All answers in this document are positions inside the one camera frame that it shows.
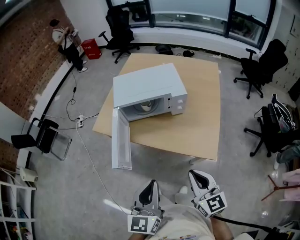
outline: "window frame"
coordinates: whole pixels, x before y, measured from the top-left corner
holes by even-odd
[[[236,0],[230,0],[228,18],[227,18],[227,21],[225,21],[223,33],[222,32],[218,33],[218,32],[212,31],[212,30],[208,30],[208,29],[195,29],[195,28],[189,28],[189,27],[183,27],[183,26],[168,26],[168,25],[156,24],[155,16],[151,12],[150,0],[142,0],[142,1],[138,1],[138,2],[126,1],[124,4],[121,4],[119,6],[121,6],[121,8],[133,7],[133,6],[146,6],[147,15],[148,15],[148,19],[149,19],[149,25],[141,24],[141,25],[138,25],[138,26],[131,26],[132,28],[140,28],[140,27],[179,28],[179,29],[187,29],[187,30],[193,30],[193,31],[207,32],[207,33],[212,33],[212,34],[216,34],[216,35],[219,35],[219,36],[223,36],[225,38],[231,38],[231,39],[237,40],[239,42],[246,43],[250,46],[253,46],[253,47],[258,48],[259,50],[261,50],[263,48],[263,44],[264,44],[264,42],[267,38],[267,35],[269,33],[270,26],[271,26],[271,23],[272,23],[272,19],[273,19],[273,16],[274,16],[275,6],[276,6],[276,0],[270,0],[270,1],[271,2],[270,2],[270,8],[269,8],[267,21],[266,21],[266,23],[263,23],[263,22],[255,19],[252,15],[246,15],[246,14],[243,14],[243,13],[240,13],[240,12],[236,11],[235,10]],[[106,0],[106,3],[108,5],[108,8],[113,7],[112,0]],[[243,40],[242,38],[229,35],[230,29],[231,29],[231,26],[232,26],[233,16],[238,16],[238,17],[244,18],[245,20],[248,20],[248,21],[262,27],[262,32],[259,36],[257,44],[251,43],[251,42],[247,41],[246,39]]]

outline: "pink bag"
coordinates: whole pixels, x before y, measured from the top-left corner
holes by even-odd
[[[299,185],[298,188],[285,189],[285,198],[280,201],[298,201],[300,202],[300,168],[282,174],[284,181],[288,186]]]

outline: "power strip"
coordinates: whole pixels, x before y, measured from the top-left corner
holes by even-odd
[[[83,115],[82,114],[79,115],[78,118],[79,118],[77,121],[78,127],[82,128],[83,127]]]

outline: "red box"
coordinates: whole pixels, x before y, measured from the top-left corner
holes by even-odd
[[[81,46],[89,59],[98,59],[102,55],[94,38],[85,40]]]

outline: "white box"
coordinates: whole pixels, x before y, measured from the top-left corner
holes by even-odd
[[[20,177],[23,181],[36,182],[38,180],[38,174],[34,170],[28,168],[20,168]]]
[[[184,112],[187,91],[172,63],[113,78],[112,168],[131,170],[129,122],[171,112]],[[153,100],[149,112],[138,104]]]

